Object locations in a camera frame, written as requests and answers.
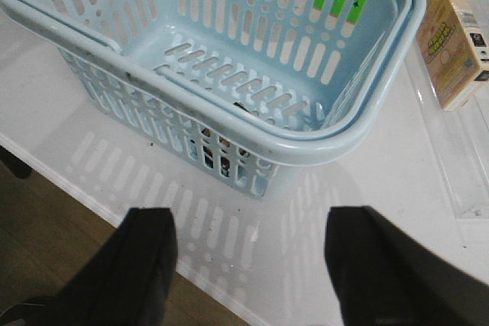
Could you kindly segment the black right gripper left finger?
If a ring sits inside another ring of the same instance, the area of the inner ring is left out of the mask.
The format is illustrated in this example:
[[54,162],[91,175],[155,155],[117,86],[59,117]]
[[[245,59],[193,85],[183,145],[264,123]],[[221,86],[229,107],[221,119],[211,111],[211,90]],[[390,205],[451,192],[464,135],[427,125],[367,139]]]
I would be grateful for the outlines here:
[[132,208],[94,257],[28,323],[160,325],[176,269],[168,208]]

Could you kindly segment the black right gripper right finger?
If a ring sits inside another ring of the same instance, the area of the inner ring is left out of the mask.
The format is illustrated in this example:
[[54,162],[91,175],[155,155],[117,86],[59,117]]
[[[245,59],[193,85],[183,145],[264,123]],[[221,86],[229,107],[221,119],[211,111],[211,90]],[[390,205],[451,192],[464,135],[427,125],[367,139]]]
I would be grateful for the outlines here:
[[370,206],[333,207],[325,263],[346,325],[486,325],[488,286]]

